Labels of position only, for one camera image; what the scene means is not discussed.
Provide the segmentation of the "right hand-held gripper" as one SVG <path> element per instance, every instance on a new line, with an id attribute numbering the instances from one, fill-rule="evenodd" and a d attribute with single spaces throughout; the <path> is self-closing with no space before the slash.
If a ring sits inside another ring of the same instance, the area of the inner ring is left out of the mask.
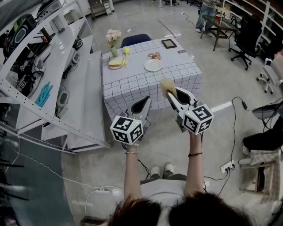
<path id="1" fill-rule="evenodd" d="M 166 92 L 166 97 L 171 107 L 178 112 L 177 124 L 182 132 L 188 130 L 193 134 L 201 134 L 208 130 L 214 119 L 214 114 L 210 108 L 200 101 L 196 101 L 194 94 L 181 87 L 176 87 L 177 96 L 171 91 Z"/>

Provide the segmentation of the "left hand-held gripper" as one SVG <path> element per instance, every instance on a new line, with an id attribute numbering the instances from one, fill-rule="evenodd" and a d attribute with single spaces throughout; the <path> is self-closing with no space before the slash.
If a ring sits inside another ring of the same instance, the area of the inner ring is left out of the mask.
<path id="1" fill-rule="evenodd" d="M 137 98 L 128 104 L 126 111 L 115 116 L 110 126 L 115 141 L 134 145 L 137 141 L 142 140 L 147 130 L 145 124 L 151 102 L 150 96 Z"/>

